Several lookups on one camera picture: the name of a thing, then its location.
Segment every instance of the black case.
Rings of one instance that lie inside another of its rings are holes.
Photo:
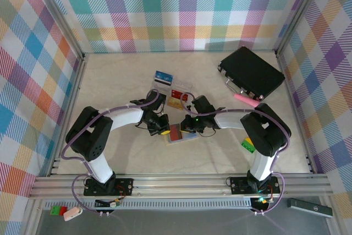
[[[250,98],[264,99],[282,84],[285,76],[246,47],[230,54],[218,65],[218,70]]]

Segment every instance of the pink marker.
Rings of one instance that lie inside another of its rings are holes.
[[[257,107],[257,106],[260,104],[259,101],[250,99],[249,97],[245,97],[245,96],[243,96],[243,95],[241,95],[241,94],[235,94],[235,95],[234,95],[234,98],[235,98],[235,99],[238,99],[238,100],[240,100],[240,101],[242,101],[242,102],[245,102],[245,103],[247,103],[248,105],[250,105],[250,106],[252,106],[252,107]]]

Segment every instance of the black bracket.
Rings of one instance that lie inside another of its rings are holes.
[[[84,196],[130,196],[133,190],[132,178],[115,178],[109,182],[112,188],[106,189],[94,178],[87,178],[84,183]]]
[[[241,194],[260,194],[263,196],[270,195],[271,189],[268,187],[270,185],[273,189],[273,194],[280,194],[280,186],[277,177],[272,176],[266,187],[258,192],[254,191],[252,187],[248,184],[247,177],[230,177],[230,187],[232,195],[241,195]]]

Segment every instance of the gray floor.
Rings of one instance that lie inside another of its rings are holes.
[[[319,203],[318,198],[302,200]],[[63,234],[260,234],[260,235],[328,235],[324,217],[287,208],[287,200],[266,216],[254,216],[249,210],[122,210],[114,216],[99,217],[83,212],[64,222],[63,217],[43,212],[38,235]]]

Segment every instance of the white floor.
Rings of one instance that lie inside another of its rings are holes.
[[[229,52],[174,52],[92,54],[84,74],[72,123],[86,106],[106,109],[130,100],[145,98],[156,70],[171,73],[193,84],[195,96],[205,95],[211,104],[226,108],[249,108],[233,98],[225,86],[226,78],[217,64]],[[275,67],[272,52],[258,52]],[[294,114],[284,84],[265,99],[292,131],[291,146],[281,154],[276,170],[309,172],[303,142],[299,137]],[[170,124],[178,123],[185,112],[165,107]],[[115,173],[245,173],[254,155],[241,146],[244,130],[222,129],[210,138],[198,138],[167,146],[164,136],[150,136],[148,131],[126,125],[110,133],[105,156]],[[74,155],[69,149],[67,155]],[[58,173],[84,173],[77,161],[61,161]]]

